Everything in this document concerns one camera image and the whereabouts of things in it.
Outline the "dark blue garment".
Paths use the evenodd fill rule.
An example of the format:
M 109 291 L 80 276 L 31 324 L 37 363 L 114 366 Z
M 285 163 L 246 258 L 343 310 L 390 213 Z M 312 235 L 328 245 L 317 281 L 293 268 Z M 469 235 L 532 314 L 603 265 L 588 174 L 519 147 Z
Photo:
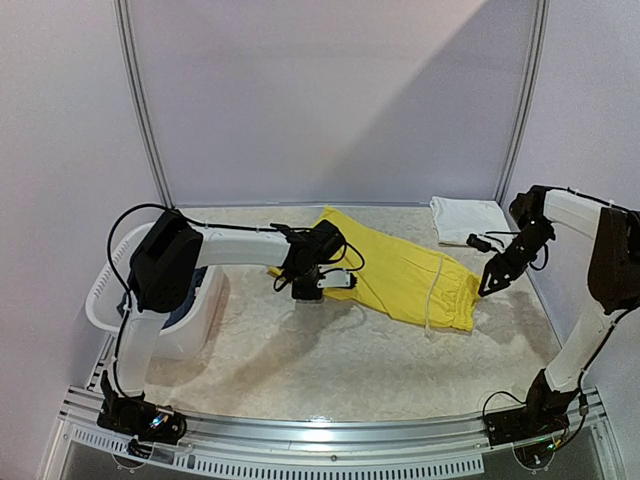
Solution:
M 207 267 L 201 267 L 194 271 L 191 278 L 189 291 L 184 302 L 170 313 L 169 318 L 166 320 L 162 327 L 163 330 L 173 327 L 189 313 L 199 294 L 199 290 L 202 286 L 207 270 Z M 116 310 L 122 321 L 125 320 L 125 314 L 127 313 L 126 307 L 128 307 L 129 304 L 130 300 L 128 299 L 127 292 L 124 292 L 120 302 L 116 306 Z

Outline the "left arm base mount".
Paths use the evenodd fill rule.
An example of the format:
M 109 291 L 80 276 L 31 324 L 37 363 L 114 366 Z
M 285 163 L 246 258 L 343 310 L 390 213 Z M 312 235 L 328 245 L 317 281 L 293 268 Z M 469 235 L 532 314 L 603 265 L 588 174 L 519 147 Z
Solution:
M 144 395 L 125 397 L 111 385 L 109 375 L 100 379 L 103 403 L 96 424 L 112 432 L 136 437 L 138 441 L 177 445 L 187 431 L 187 419 L 170 406 L 160 406 Z

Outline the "front aluminium rail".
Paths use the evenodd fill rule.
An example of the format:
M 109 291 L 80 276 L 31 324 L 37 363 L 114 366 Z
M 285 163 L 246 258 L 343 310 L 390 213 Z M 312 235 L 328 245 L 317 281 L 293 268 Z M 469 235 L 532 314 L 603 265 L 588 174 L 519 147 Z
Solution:
M 278 421 L 187 414 L 176 445 L 141 456 L 129 437 L 98 427 L 101 396 L 70 388 L 60 408 L 48 479 L 622 479 L 626 472 L 596 391 L 555 437 L 492 445 L 481 413 L 391 422 Z

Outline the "yellow garment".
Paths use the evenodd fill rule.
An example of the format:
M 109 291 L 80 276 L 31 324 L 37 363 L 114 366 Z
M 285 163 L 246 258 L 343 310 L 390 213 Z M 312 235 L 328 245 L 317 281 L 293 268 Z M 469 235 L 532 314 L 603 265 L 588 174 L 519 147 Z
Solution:
M 445 253 L 369 228 L 334 207 L 325 207 L 317 220 L 336 225 L 356 247 L 338 266 L 361 268 L 354 289 L 326 289 L 327 297 L 421 327 L 473 330 L 477 274 Z

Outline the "white plastic laundry basket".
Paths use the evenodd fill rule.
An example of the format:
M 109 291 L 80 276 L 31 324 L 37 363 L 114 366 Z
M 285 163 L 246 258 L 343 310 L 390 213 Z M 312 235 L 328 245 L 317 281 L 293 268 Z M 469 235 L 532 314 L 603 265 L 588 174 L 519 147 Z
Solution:
M 113 336 L 118 334 L 122 321 L 116 306 L 124 293 L 113 272 L 128 277 L 130 257 L 151 227 L 151 223 L 143 224 L 123 237 L 112 253 L 112 261 L 105 264 L 86 298 L 85 313 L 90 323 Z M 221 302 L 224 279 L 220 266 L 208 268 L 189 313 L 173 327 L 161 330 L 154 350 L 156 357 L 186 360 L 202 349 Z

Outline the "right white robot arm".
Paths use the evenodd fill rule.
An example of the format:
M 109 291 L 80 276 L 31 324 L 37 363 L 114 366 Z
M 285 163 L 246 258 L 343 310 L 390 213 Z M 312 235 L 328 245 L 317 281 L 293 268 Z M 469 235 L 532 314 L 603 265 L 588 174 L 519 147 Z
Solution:
M 542 367 L 541 361 L 564 344 L 575 326 L 582 308 L 590 302 L 587 293 L 588 255 L 592 246 L 587 238 L 567 227 L 560 227 L 558 239 L 551 243 L 550 265 L 541 272 L 530 272 L 525 283 L 535 290 L 535 307 L 545 310 L 545 328 L 552 329 L 555 340 L 546 334 L 534 333 L 530 345 L 541 354 L 539 360 L 516 358 L 508 362 L 508 371 L 525 375 L 514 384 L 521 394 Z M 586 383 L 594 385 L 605 403 L 634 403 L 639 394 L 639 313 L 625 318 L 608 340 L 594 365 L 589 369 Z

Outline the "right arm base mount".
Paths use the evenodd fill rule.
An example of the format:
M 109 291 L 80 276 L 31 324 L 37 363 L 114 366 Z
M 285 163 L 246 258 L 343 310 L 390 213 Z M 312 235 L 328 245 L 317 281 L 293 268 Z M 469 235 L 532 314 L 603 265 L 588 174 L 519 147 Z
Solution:
M 488 413 L 489 402 L 496 396 L 503 395 L 517 403 L 508 409 L 503 409 Z M 537 436 L 550 436 L 557 428 L 562 430 L 559 440 L 552 440 L 547 447 L 549 451 L 557 451 L 564 445 L 570 443 L 583 429 L 586 416 L 589 413 L 589 404 L 585 392 L 577 394 L 578 413 L 581 417 L 578 427 L 570 432 L 569 417 L 567 415 L 568 405 L 560 408 L 559 413 L 549 411 L 542 412 L 534 420 L 528 417 L 526 404 L 508 391 L 500 390 L 492 393 L 484 402 L 481 410 L 481 419 L 491 447 L 505 445 L 531 439 Z

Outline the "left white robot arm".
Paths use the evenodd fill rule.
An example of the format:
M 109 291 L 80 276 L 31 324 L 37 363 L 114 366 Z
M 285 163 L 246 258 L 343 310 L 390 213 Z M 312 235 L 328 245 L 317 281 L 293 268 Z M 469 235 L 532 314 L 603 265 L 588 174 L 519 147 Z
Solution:
M 349 269 L 337 265 L 334 256 L 348 243 L 327 220 L 313 228 L 245 227 L 205 224 L 166 209 L 155 223 L 130 235 L 139 242 L 135 247 L 121 243 L 128 276 L 110 258 L 86 301 L 95 325 L 117 323 L 101 389 L 116 398 L 108 412 L 128 434 L 141 433 L 149 423 L 146 408 L 136 401 L 144 396 L 144 378 L 163 327 L 194 322 L 193 334 L 204 331 L 202 302 L 216 288 L 219 266 L 275 266 L 281 271 L 277 286 L 290 285 L 295 300 L 320 300 L 326 288 L 352 289 L 357 283 Z

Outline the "white t-shirt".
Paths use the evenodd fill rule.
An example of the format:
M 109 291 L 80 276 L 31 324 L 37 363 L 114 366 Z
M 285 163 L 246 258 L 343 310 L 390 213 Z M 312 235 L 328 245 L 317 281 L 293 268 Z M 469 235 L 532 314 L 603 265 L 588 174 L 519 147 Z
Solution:
M 509 225 L 493 200 L 464 200 L 433 196 L 429 202 L 439 244 L 466 246 L 471 234 L 505 236 Z

